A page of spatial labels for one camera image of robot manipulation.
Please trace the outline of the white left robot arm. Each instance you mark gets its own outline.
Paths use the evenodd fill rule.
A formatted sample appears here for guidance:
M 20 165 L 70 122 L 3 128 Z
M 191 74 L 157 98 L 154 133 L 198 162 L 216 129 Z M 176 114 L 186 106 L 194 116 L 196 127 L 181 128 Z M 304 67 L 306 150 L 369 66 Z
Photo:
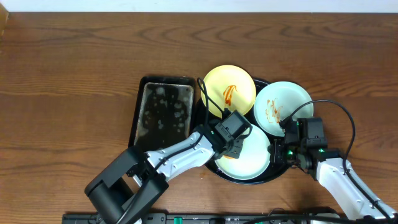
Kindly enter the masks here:
M 123 151 L 85 188 L 105 223 L 135 223 L 168 189 L 168 182 L 228 148 L 246 128 L 197 126 L 185 140 L 157 151 Z

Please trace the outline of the light blue plate front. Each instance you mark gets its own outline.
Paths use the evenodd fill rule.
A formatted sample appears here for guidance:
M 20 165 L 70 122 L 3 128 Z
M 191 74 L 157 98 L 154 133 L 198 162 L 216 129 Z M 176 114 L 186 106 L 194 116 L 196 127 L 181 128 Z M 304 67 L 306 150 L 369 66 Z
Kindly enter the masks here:
M 238 180 L 249 180 L 261 175 L 270 164 L 267 148 L 270 140 L 257 126 L 252 126 L 250 135 L 243 140 L 238 159 L 223 156 L 215 161 L 222 173 Z

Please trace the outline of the light blue plate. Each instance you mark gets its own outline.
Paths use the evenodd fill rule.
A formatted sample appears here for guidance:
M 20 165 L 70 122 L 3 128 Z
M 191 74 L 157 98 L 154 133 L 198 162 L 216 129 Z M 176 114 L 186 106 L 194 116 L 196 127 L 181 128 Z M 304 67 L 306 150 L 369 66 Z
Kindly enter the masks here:
M 280 122 L 299 106 L 312 101 L 308 92 L 292 82 L 275 82 L 265 86 L 256 96 L 254 118 L 266 133 L 284 137 Z
M 261 175 L 270 164 L 267 148 L 270 140 L 257 126 L 252 126 L 250 135 L 243 140 L 238 159 L 223 156 L 215 161 L 222 173 L 238 180 L 249 180 Z

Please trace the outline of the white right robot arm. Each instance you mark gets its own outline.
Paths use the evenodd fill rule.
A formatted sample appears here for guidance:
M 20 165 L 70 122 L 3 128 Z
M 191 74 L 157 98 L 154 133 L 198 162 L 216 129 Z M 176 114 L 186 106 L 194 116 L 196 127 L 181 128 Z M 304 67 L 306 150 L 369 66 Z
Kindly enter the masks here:
M 269 147 L 272 164 L 296 166 L 327 189 L 350 220 L 394 222 L 397 210 L 386 205 L 355 173 L 338 149 L 305 140 L 285 143 L 275 140 Z

